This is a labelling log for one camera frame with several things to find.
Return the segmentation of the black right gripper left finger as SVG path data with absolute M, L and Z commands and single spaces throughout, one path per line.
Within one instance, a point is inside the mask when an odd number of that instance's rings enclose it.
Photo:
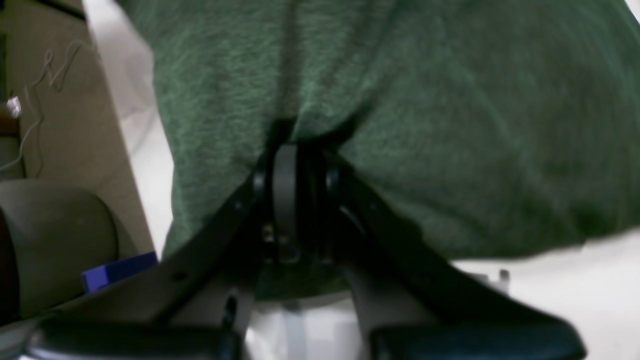
M 28 360 L 242 360 L 264 257 L 299 259 L 298 148 L 253 173 L 176 255 L 42 321 Z

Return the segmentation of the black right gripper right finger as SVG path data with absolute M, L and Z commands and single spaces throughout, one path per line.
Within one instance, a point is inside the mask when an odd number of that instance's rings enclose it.
M 318 253 L 350 285 L 372 360 L 583 360 L 566 320 L 456 269 L 347 162 L 317 155 Z

